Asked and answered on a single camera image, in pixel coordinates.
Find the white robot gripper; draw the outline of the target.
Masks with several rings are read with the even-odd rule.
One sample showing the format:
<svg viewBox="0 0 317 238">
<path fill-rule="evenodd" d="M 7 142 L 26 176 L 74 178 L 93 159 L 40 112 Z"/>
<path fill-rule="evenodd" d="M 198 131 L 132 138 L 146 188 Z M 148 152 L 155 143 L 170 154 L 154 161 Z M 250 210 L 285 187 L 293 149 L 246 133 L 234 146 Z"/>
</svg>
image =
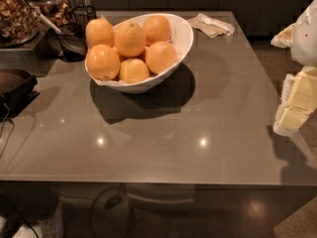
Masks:
<svg viewBox="0 0 317 238">
<path fill-rule="evenodd" d="M 270 44 L 290 48 L 291 57 L 305 66 L 296 75 L 288 74 L 283 82 L 273 132 L 290 137 L 317 109 L 317 0 L 313 0 L 298 17 L 277 35 Z"/>
</svg>

